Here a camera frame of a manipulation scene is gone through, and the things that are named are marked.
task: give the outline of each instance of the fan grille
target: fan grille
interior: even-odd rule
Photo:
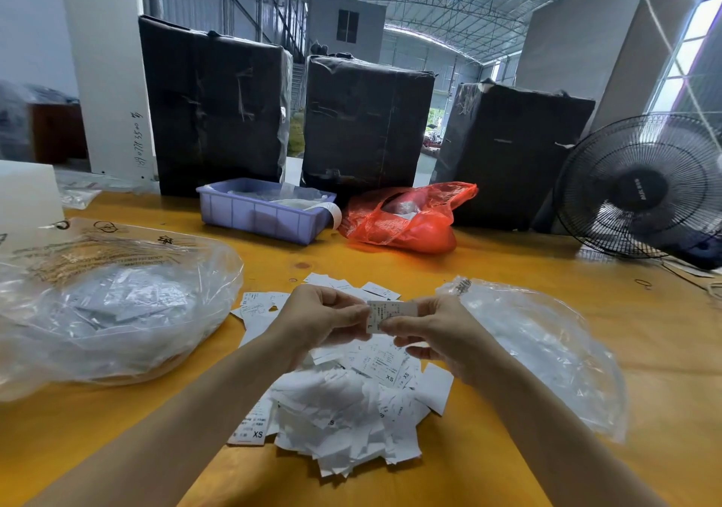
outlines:
[[[650,258],[664,254],[660,245],[688,249],[722,227],[719,157],[693,117],[617,121],[572,150],[555,184],[555,211],[571,235],[608,254]]]

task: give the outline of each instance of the pile of paper tags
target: pile of paper tags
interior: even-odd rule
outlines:
[[[315,273],[305,282],[366,300],[372,306],[369,321],[375,324],[390,315],[416,315],[415,304],[399,302],[399,294],[373,283],[354,288]],[[268,328],[288,296],[243,295],[241,307],[231,312],[246,327],[241,345]],[[322,477],[347,477],[355,466],[377,457],[397,464],[421,456],[416,426],[429,409],[443,414],[453,380],[431,363],[421,372],[420,361],[385,334],[368,342],[317,348],[300,368],[276,380],[228,443],[262,445],[275,434],[278,448],[317,460]]]

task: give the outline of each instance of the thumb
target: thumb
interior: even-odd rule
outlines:
[[[389,336],[420,336],[426,339],[429,331],[428,317],[392,317],[379,324]]]
[[[353,327],[358,323],[365,323],[371,314],[371,308],[365,303],[357,303],[347,308],[334,310],[334,329],[338,327]]]

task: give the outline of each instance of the hand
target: hand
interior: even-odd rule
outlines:
[[[392,317],[381,322],[381,330],[395,336],[394,345],[409,346],[409,355],[419,359],[444,361],[449,370],[467,384],[479,385],[479,375],[491,360],[511,356],[474,316],[458,296],[443,295],[414,300],[418,317]],[[427,342],[428,348],[410,345]]]
[[[370,313],[366,302],[355,296],[328,287],[299,285],[268,331],[297,344],[302,360],[309,350],[320,345],[370,339],[371,334],[366,332]]]

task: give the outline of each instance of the human arm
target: human arm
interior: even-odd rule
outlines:
[[[221,359],[26,507],[177,505],[261,395],[318,345],[367,339],[366,304],[296,288],[268,331]]]
[[[456,296],[418,300],[419,317],[381,329],[410,355],[444,360],[494,407],[555,507],[659,507],[665,503],[537,377],[510,356]],[[428,342],[428,348],[411,346]]]

